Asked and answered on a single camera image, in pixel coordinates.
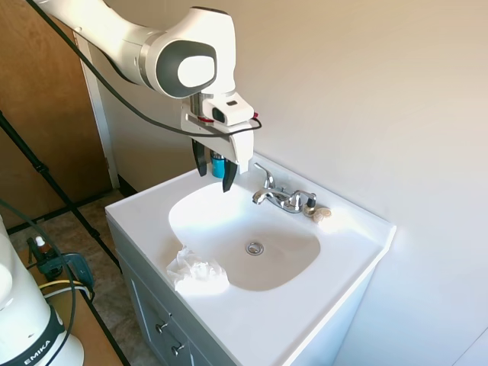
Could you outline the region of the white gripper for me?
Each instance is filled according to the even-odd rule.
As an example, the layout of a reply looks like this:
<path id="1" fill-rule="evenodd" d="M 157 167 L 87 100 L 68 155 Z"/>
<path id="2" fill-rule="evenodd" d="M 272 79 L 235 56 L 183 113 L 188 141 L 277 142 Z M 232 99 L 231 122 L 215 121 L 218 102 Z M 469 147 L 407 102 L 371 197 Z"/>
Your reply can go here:
<path id="1" fill-rule="evenodd" d="M 222 180 L 224 193 L 231 189 L 237 170 L 240 175 L 249 170 L 249 162 L 254 150 L 254 134 L 252 131 L 240 133 L 237 131 L 250 127 L 251 124 L 248 121 L 233 126 L 227 126 L 218 121 L 206 123 L 199 120 L 188 108 L 181 109 L 183 131 L 207 135 L 207 137 L 195 137 L 194 140 L 191 140 L 199 175 L 203 177 L 207 174 L 205 146 L 225 158 Z"/>

